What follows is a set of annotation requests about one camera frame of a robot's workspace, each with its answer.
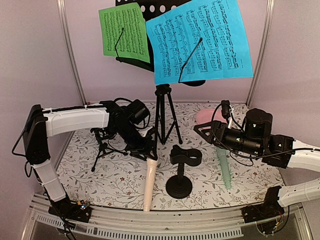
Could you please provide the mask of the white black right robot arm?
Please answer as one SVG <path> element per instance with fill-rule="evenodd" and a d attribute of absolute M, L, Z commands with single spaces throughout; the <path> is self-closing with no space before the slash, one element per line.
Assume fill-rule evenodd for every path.
<path fill-rule="evenodd" d="M 246 159 L 261 159 L 263 163 L 279 168 L 299 168 L 318 172 L 320 149 L 293 137 L 272 134 L 273 116 L 253 108 L 246 112 L 238 128 L 212 118 L 194 126 L 194 131 L 206 142 Z M 307 202 L 320 197 L 320 180 L 291 186 L 275 186 L 267 190 L 258 213 L 269 218 L 278 207 Z"/>

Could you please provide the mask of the beige toy microphone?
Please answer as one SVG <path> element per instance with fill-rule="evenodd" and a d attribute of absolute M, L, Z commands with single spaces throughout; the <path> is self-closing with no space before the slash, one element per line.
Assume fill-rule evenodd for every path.
<path fill-rule="evenodd" d="M 154 183 L 156 179 L 157 161 L 147 158 L 147 171 L 144 187 L 143 211 L 149 212 L 153 200 Z"/>

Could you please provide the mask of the black tripod microphone stand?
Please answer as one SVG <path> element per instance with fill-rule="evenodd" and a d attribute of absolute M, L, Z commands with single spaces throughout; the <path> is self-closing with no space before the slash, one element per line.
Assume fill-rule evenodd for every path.
<path fill-rule="evenodd" d="M 91 128 L 90 133 L 94 133 L 95 139 L 98 142 L 98 154 L 95 158 L 95 162 L 93 164 L 93 167 L 91 168 L 91 172 L 94 172 L 96 169 L 97 162 L 100 158 L 107 156 L 111 153 L 119 153 L 124 156 L 127 156 L 128 153 L 124 150 L 118 150 L 112 147 L 111 145 L 108 145 L 106 141 L 113 140 L 117 133 L 115 131 L 109 130 L 107 127 L 104 128 Z"/>

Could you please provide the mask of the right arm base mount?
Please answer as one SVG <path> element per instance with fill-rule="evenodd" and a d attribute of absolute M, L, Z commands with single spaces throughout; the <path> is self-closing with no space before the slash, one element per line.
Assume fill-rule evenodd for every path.
<path fill-rule="evenodd" d="M 241 215 L 245 223 L 252 223 L 270 218 L 279 217 L 279 220 L 273 219 L 270 222 L 259 223 L 256 227 L 263 235 L 273 235 L 280 230 L 280 224 L 284 219 L 285 209 L 278 203 L 279 191 L 281 186 L 270 187 L 262 203 L 249 204 L 241 208 Z"/>

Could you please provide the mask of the mint green toy microphone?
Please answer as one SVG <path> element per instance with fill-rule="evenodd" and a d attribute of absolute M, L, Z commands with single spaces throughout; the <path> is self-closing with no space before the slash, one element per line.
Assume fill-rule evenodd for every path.
<path fill-rule="evenodd" d="M 227 151 L 225 149 L 218 147 L 216 149 L 216 155 L 219 160 L 222 180 L 224 182 L 225 188 L 227 190 L 230 190 L 232 188 L 232 185 L 231 185 L 231 173 L 229 169 L 229 162 L 227 158 Z"/>

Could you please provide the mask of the black round-base microphone stand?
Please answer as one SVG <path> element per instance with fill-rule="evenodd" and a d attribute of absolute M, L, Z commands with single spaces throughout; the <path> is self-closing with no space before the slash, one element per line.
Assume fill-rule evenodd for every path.
<path fill-rule="evenodd" d="M 202 163 L 203 154 L 198 149 L 184 149 L 175 144 L 169 156 L 170 163 L 177 165 L 177 174 L 167 180 L 165 190 L 167 194 L 174 199 L 184 199 L 188 197 L 193 190 L 191 180 L 184 175 L 185 165 L 190 167 L 199 166 Z"/>

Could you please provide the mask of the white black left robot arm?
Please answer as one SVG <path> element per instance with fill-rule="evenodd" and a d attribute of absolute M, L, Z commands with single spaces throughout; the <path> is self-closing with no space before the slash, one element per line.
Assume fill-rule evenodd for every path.
<path fill-rule="evenodd" d="M 24 128 L 18 137 L 23 141 L 24 157 L 38 175 L 42 186 L 55 209 L 63 216 L 74 213 L 74 205 L 67 199 L 56 170 L 50 162 L 47 139 L 55 135 L 82 129 L 106 130 L 116 133 L 124 140 L 126 151 L 135 158 L 146 161 L 147 172 L 144 187 L 143 205 L 149 210 L 153 198 L 156 174 L 157 141 L 153 139 L 154 128 L 139 131 L 138 124 L 150 116 L 146 105 L 138 99 L 126 106 L 120 106 L 116 100 L 63 108 L 42 108 L 33 105 Z"/>

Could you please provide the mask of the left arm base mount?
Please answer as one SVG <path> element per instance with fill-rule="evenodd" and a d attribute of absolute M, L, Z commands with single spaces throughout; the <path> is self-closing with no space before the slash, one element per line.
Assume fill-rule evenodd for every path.
<path fill-rule="evenodd" d="M 90 203 L 84 200 L 72 201 L 68 197 L 59 201 L 50 201 L 48 213 L 60 217 L 63 220 L 73 220 L 88 223 L 91 218 L 92 208 Z"/>

